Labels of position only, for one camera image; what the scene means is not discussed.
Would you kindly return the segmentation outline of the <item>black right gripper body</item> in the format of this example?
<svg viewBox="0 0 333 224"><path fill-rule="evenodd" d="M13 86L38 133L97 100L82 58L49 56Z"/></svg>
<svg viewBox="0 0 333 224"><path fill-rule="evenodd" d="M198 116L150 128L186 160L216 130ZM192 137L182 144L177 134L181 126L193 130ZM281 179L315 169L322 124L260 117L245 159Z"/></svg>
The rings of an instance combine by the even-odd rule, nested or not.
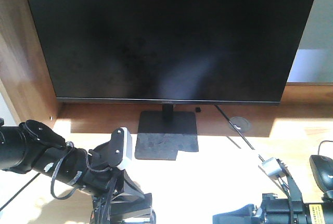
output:
<svg viewBox="0 0 333 224"><path fill-rule="evenodd" d="M310 214L306 210L302 194L292 176L287 176L288 185L283 189L287 197L280 199L272 193L262 195L259 207L248 204L238 210L228 213L216 214L212 217L213 223L309 223Z"/></svg>

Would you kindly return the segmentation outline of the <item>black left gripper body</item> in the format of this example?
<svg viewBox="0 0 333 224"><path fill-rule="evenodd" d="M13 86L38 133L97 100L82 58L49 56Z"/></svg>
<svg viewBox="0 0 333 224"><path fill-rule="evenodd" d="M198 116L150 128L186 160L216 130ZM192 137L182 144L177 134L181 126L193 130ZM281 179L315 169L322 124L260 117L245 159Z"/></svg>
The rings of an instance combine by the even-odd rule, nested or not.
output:
<svg viewBox="0 0 333 224"><path fill-rule="evenodd" d="M111 200L119 196L127 201L143 198L143 191L125 169L111 167L109 147L109 143L104 143L85 153L85 190L92 197L105 196Z"/></svg>

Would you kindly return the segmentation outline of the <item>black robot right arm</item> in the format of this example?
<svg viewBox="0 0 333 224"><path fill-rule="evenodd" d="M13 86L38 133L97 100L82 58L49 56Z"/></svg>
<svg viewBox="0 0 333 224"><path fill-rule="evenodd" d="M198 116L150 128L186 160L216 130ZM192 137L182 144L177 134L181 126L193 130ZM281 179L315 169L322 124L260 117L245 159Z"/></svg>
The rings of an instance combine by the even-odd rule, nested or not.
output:
<svg viewBox="0 0 333 224"><path fill-rule="evenodd" d="M287 177L289 196L263 193L259 207L248 204L238 210L213 216L213 223L332 223L332 202L305 203L297 184Z"/></svg>

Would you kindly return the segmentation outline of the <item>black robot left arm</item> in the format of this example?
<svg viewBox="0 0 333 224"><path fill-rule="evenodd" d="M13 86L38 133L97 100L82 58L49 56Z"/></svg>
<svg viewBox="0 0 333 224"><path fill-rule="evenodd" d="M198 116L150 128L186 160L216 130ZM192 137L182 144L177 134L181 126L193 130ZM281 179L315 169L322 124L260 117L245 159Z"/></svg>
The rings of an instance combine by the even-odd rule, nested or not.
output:
<svg viewBox="0 0 333 224"><path fill-rule="evenodd" d="M151 195L144 195L125 170L131 159L132 138L125 127L85 150L35 120L1 125L1 170L49 176L50 193L58 200L77 190L91 195L91 223L121 223L151 212Z"/></svg>

